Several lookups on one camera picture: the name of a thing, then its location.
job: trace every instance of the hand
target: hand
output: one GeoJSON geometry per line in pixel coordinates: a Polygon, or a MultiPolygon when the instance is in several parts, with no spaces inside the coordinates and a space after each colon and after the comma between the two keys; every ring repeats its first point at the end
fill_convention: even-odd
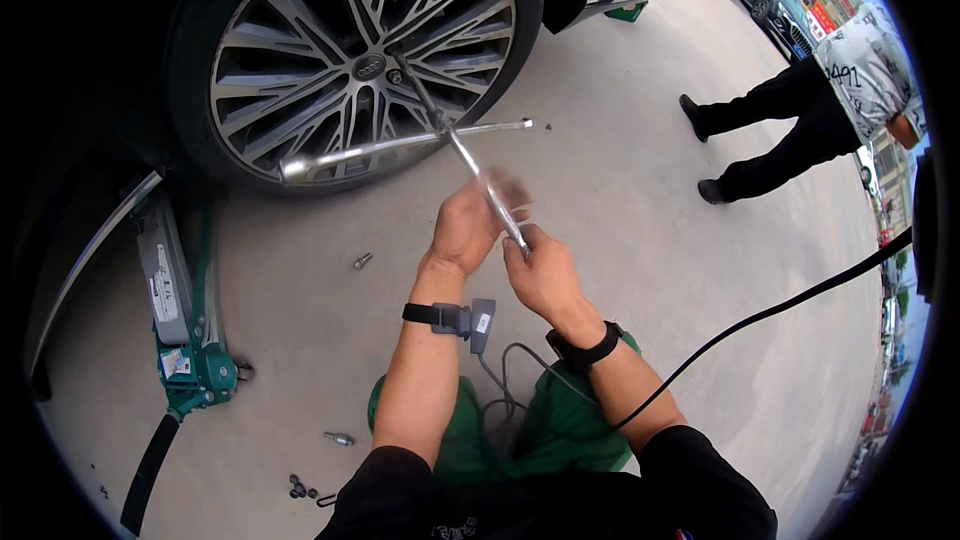
{"type": "Polygon", "coordinates": [[[594,347],[606,336],[607,326],[580,290],[570,247],[533,223],[520,230],[531,247],[528,261],[523,260],[516,242],[503,238],[503,261],[516,297],[527,309],[546,319],[571,345],[594,347]]]}
{"type": "MultiPolygon", "coordinates": [[[[500,169],[493,169],[485,175],[518,222],[530,219],[529,210],[515,210],[534,201],[522,182],[507,179],[500,169]]],[[[440,205],[433,243],[420,266],[439,265],[466,280],[490,254],[504,229],[500,217],[487,203],[484,182],[471,180],[440,205]]]]}

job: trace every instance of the green object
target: green object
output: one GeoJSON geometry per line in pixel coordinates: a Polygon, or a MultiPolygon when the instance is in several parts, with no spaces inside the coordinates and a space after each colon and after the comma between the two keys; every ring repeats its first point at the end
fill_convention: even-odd
{"type": "Polygon", "coordinates": [[[645,6],[647,6],[647,2],[628,4],[627,6],[622,6],[618,9],[613,9],[612,11],[605,11],[604,15],[612,19],[621,19],[632,24],[637,20],[638,17],[641,16],[641,11],[645,6]]]}
{"type": "MultiPolygon", "coordinates": [[[[637,342],[629,333],[623,341],[636,354],[641,354],[637,342]]],[[[553,368],[563,378],[596,399],[590,379],[573,375],[560,361],[553,368]]],[[[369,395],[366,423],[371,432],[377,417],[377,405],[383,381],[379,378],[369,395]]],[[[517,438],[512,459],[499,463],[500,454],[479,432],[482,406],[477,400],[474,385],[460,377],[457,402],[453,416],[440,442],[433,479],[438,486],[475,485],[491,480],[518,480],[532,476],[559,473],[569,469],[578,471],[619,471],[630,460],[631,450],[626,438],[611,434],[592,442],[568,440],[599,436],[610,429],[596,404],[577,396],[549,372],[544,371],[536,381],[534,398],[517,438]]]]}
{"type": "Polygon", "coordinates": [[[153,324],[156,366],[167,394],[167,413],[177,421],[194,409],[205,409],[231,400],[237,385],[237,367],[227,354],[216,302],[216,270],[211,253],[213,212],[202,209],[197,278],[193,283],[190,343],[165,344],[153,324]],[[175,366],[172,375],[166,375],[175,366]]]}

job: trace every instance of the metal bar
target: metal bar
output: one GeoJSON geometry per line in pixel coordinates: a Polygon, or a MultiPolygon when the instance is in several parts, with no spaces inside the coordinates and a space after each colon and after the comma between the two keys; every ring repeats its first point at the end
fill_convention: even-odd
{"type": "MultiPolygon", "coordinates": [[[[471,134],[480,134],[483,132],[499,132],[507,130],[523,130],[533,128],[535,122],[533,119],[524,118],[520,121],[510,123],[483,123],[481,125],[471,125],[457,130],[463,136],[471,134]]],[[[339,163],[350,161],[358,157],[370,156],[381,150],[399,149],[401,147],[410,147],[426,143],[438,142],[442,140],[443,134],[437,131],[414,134],[413,136],[404,136],[402,138],[385,139],[379,142],[369,144],[360,144],[346,150],[330,152],[318,157],[306,157],[303,155],[294,155],[291,159],[280,159],[280,165],[277,171],[280,174],[280,181],[284,184],[300,184],[308,181],[313,174],[324,168],[333,167],[339,163]]]]}
{"type": "MultiPolygon", "coordinates": [[[[401,50],[395,50],[392,53],[393,59],[396,61],[396,64],[400,67],[400,70],[403,72],[403,76],[408,78],[410,82],[414,85],[414,90],[416,90],[416,95],[419,97],[420,102],[423,103],[423,106],[426,107],[427,111],[430,113],[430,118],[433,120],[433,126],[436,127],[440,133],[446,137],[450,145],[453,147],[453,150],[457,151],[457,154],[460,156],[462,162],[466,164],[466,167],[475,177],[482,177],[480,175],[480,165],[474,160],[474,156],[467,150],[467,147],[464,146],[463,141],[460,139],[460,135],[457,130],[453,129],[453,126],[450,125],[450,118],[441,111],[437,104],[433,101],[433,98],[426,91],[424,87],[424,82],[421,81],[421,78],[418,78],[414,73],[414,69],[407,63],[406,57],[403,55],[401,50]]],[[[489,202],[489,206],[497,216],[500,218],[500,221],[503,222],[504,227],[507,228],[507,234],[510,235],[510,238],[520,247],[520,252],[523,254],[523,259],[530,259],[530,245],[527,244],[527,241],[523,239],[523,234],[521,232],[521,226],[517,224],[517,220],[514,219],[514,216],[510,213],[510,210],[507,209],[507,206],[503,204],[503,201],[500,200],[500,197],[497,196],[497,192],[494,190],[493,185],[491,185],[489,179],[484,179],[484,186],[486,187],[486,200],[489,202]]]]}
{"type": "Polygon", "coordinates": [[[50,329],[53,327],[54,320],[57,317],[57,313],[60,311],[61,306],[64,305],[66,300],[66,295],[70,292],[70,289],[73,287],[74,282],[77,281],[77,277],[80,276],[80,272],[84,270],[84,267],[87,266],[87,263],[90,261],[90,257],[93,256],[93,253],[96,252],[103,241],[114,231],[114,228],[123,220],[127,213],[134,209],[137,206],[137,203],[147,197],[150,194],[150,191],[153,190],[158,184],[162,182],[163,178],[161,174],[156,171],[151,171],[140,185],[135,187],[133,191],[123,199],[123,202],[113,210],[110,214],[110,217],[103,222],[100,226],[100,229],[97,230],[96,234],[93,234],[93,237],[90,238],[90,242],[86,244],[83,248],[83,251],[79,253],[77,261],[73,263],[73,267],[70,269],[70,273],[66,276],[66,280],[63,281],[63,285],[60,286],[59,292],[56,294],[56,300],[54,301],[54,306],[50,308],[50,313],[47,315],[46,323],[43,324],[43,330],[40,332],[40,336],[37,338],[36,347],[33,350],[32,354],[25,354],[24,357],[28,359],[27,362],[27,379],[30,380],[34,377],[34,369],[37,368],[37,363],[41,358],[41,353],[43,350],[43,344],[47,342],[47,335],[50,334],[50,329]]]}

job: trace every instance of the printed white shirt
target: printed white shirt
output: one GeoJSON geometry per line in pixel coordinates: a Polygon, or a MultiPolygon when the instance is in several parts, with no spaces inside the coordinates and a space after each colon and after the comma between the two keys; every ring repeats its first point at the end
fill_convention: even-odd
{"type": "Polygon", "coordinates": [[[870,2],[861,6],[820,42],[816,57],[864,145],[897,115],[906,116],[917,138],[927,133],[917,76],[883,6],[870,2]]]}

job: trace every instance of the black shoe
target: black shoe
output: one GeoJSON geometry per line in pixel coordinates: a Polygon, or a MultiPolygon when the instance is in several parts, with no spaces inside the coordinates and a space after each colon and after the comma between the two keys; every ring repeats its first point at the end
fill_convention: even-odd
{"type": "Polygon", "coordinates": [[[697,125],[697,117],[695,114],[697,111],[697,103],[691,100],[686,94],[680,94],[679,108],[683,110],[683,114],[690,120],[690,126],[693,126],[693,135],[696,136],[700,142],[706,142],[710,135],[701,132],[700,127],[697,125]]]}
{"type": "Polygon", "coordinates": [[[720,184],[716,180],[700,180],[697,182],[697,190],[703,200],[711,205],[726,205],[730,201],[724,198],[720,191],[720,184]]]}

